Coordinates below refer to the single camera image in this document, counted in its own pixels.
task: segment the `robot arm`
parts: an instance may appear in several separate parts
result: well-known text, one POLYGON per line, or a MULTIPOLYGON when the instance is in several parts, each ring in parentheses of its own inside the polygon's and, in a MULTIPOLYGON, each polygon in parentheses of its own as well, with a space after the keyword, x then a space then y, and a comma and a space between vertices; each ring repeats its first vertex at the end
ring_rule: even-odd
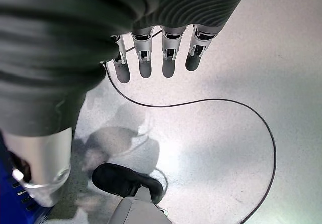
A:
POLYGON ((140 73, 151 75, 153 26, 163 34, 163 74, 170 77, 187 25, 194 25, 186 68, 195 70, 240 0, 0 0, 0 129, 13 177, 41 205, 59 200, 86 92, 113 59, 130 72, 121 35, 132 32, 140 73))

